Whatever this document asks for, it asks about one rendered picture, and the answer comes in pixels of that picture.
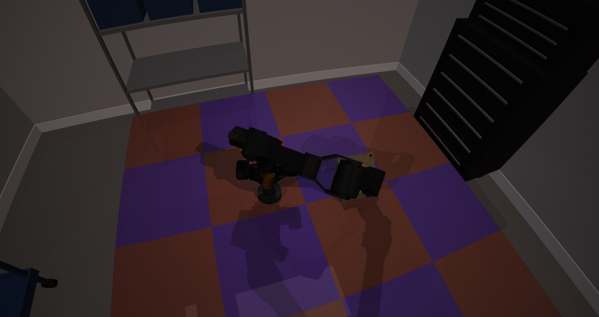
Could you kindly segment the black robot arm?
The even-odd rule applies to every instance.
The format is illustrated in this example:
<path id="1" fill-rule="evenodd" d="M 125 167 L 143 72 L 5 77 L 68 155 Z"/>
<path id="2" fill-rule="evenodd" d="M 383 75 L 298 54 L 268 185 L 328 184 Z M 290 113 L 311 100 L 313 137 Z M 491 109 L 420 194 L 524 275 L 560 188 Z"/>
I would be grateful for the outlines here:
<path id="1" fill-rule="evenodd" d="M 386 172 L 368 166 L 361 166 L 360 161 L 352 160 L 342 155 L 316 156 L 301 153 L 281 146 L 282 141 L 277 137 L 267 135 L 267 132 L 249 127 L 248 129 L 235 126 L 228 134 L 229 143 L 241 148 L 241 154 L 248 161 L 274 161 L 284 167 L 298 172 L 298 176 L 315 181 L 326 194 L 350 200 L 356 198 L 360 190 L 367 197 L 376 197 L 381 189 Z M 316 179 L 322 161 L 334 158 L 339 161 L 336 175 L 330 190 L 324 188 Z"/>

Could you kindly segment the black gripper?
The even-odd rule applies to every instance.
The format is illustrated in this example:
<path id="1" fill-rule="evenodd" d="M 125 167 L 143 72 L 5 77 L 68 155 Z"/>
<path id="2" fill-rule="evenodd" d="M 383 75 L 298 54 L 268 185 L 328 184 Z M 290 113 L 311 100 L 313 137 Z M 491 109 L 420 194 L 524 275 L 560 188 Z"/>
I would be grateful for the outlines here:
<path id="1" fill-rule="evenodd" d="M 238 180 L 250 179 L 260 184 L 262 183 L 261 174 L 274 173 L 274 184 L 277 184 L 282 178 L 297 177 L 298 172 L 277 164 L 274 161 L 258 160 L 257 164 L 250 164 L 248 160 L 239 160 L 236 166 L 236 177 Z"/>

